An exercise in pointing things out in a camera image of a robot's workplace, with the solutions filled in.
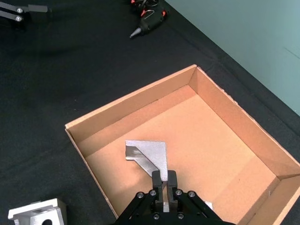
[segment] black table surface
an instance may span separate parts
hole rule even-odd
[[[26,2],[48,5],[52,21],[24,33],[0,27],[1,225],[13,224],[9,209],[55,197],[71,225],[112,223],[64,125],[191,64],[300,161],[300,117],[174,9],[154,32],[130,40],[138,17],[123,0]],[[283,224],[299,221],[298,200]]]

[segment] box bottom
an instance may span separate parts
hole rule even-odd
[[[279,184],[275,174],[189,86],[78,143],[118,215],[151,178],[125,160],[125,140],[164,141],[178,186],[213,203],[225,221],[247,224]]]

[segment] cardboard box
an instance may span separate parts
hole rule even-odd
[[[178,187],[212,202],[228,222],[278,225],[300,195],[300,164],[196,65],[68,123],[66,132],[116,216],[152,187],[125,160],[128,139],[166,142]]]

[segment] box wall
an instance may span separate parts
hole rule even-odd
[[[200,68],[189,85],[280,179],[300,175],[300,164]]]

